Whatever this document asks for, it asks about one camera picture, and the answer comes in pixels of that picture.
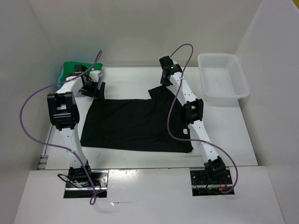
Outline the green t shirt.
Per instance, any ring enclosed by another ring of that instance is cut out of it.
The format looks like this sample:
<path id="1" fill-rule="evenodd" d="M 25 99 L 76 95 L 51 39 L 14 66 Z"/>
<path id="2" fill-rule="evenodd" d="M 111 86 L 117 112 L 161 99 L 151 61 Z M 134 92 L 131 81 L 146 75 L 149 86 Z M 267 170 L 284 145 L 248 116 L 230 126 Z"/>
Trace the green t shirt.
<path id="1" fill-rule="evenodd" d="M 92 63 L 65 62 L 63 66 L 65 78 L 75 71 L 75 65 L 83 65 L 88 69 L 92 66 Z"/>

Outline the cyan t shirt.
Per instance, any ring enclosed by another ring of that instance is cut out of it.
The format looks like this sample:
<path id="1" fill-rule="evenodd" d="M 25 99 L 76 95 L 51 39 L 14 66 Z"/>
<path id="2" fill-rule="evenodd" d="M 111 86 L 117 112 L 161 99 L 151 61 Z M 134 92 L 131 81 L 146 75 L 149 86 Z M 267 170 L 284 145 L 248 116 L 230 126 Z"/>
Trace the cyan t shirt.
<path id="1" fill-rule="evenodd" d="M 57 82 L 58 82 L 58 83 L 60 83 L 60 82 L 64 82 L 65 79 L 66 79 L 66 78 L 65 78 L 65 74 L 64 74 L 64 69 L 62 69 L 61 72 L 60 72 L 60 75 L 59 75 L 59 77 L 58 77 Z"/>

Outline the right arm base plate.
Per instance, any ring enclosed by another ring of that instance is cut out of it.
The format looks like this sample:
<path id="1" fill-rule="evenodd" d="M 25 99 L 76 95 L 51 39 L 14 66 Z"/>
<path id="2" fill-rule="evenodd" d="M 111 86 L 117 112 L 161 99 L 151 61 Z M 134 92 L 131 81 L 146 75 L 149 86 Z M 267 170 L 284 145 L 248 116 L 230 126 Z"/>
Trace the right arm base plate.
<path id="1" fill-rule="evenodd" d="M 218 195 L 234 195 L 234 190 L 224 193 L 229 190 L 233 181 L 230 175 L 230 170 L 226 169 L 225 173 L 220 177 L 209 180 L 204 169 L 190 169 L 190 178 L 192 185 L 193 196 L 218 196 Z"/>

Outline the black t shirt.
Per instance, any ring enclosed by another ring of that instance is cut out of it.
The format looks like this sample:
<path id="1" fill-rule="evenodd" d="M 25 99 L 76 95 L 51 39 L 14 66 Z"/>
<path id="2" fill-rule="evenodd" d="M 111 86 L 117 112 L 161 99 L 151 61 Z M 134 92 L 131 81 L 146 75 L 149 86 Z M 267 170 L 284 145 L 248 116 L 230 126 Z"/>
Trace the black t shirt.
<path id="1" fill-rule="evenodd" d="M 166 87 L 149 99 L 94 99 L 81 134 L 81 146 L 146 152 L 190 153 L 183 106 Z"/>

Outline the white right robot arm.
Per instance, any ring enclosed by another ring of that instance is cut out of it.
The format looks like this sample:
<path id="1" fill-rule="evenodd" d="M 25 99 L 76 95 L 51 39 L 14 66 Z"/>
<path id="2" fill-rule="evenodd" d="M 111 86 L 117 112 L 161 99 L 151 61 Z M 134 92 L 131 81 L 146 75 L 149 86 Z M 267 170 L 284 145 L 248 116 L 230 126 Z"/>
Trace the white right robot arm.
<path id="1" fill-rule="evenodd" d="M 195 136 L 195 141 L 201 147 L 204 162 L 205 179 L 209 183 L 216 183 L 226 171 L 225 163 L 212 146 L 210 138 L 203 124 L 204 102 L 196 97 L 186 80 L 182 77 L 182 68 L 172 61 L 169 56 L 159 59 L 162 76 L 161 84 L 174 85 L 177 96 L 183 100 L 182 120 Z"/>

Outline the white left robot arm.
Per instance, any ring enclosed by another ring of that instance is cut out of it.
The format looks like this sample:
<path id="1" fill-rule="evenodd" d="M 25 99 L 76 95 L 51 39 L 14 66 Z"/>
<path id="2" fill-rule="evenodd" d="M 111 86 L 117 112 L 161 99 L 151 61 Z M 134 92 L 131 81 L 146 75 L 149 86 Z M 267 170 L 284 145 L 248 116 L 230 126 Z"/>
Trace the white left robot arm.
<path id="1" fill-rule="evenodd" d="M 93 175 L 79 139 L 80 114 L 75 96 L 81 92 L 91 98 L 103 98 L 105 85 L 101 82 L 102 75 L 101 69 L 75 65 L 61 88 L 47 96 L 51 124 L 60 132 L 68 148 L 70 168 L 64 180 L 77 188 L 90 186 Z"/>

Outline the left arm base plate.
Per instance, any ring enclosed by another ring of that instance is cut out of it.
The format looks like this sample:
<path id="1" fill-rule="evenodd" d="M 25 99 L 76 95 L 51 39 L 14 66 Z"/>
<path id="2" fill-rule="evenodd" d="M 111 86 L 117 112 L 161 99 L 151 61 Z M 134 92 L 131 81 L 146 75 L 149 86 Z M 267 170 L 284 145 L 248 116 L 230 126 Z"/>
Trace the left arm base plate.
<path id="1" fill-rule="evenodd" d="M 100 170 L 93 172 L 91 175 L 97 198 L 107 197 L 108 174 L 108 170 Z M 69 175 L 63 174 L 57 176 L 65 183 L 65 199 L 91 198 L 93 196 L 93 189 L 88 181 L 78 182 L 74 179 L 71 180 Z"/>

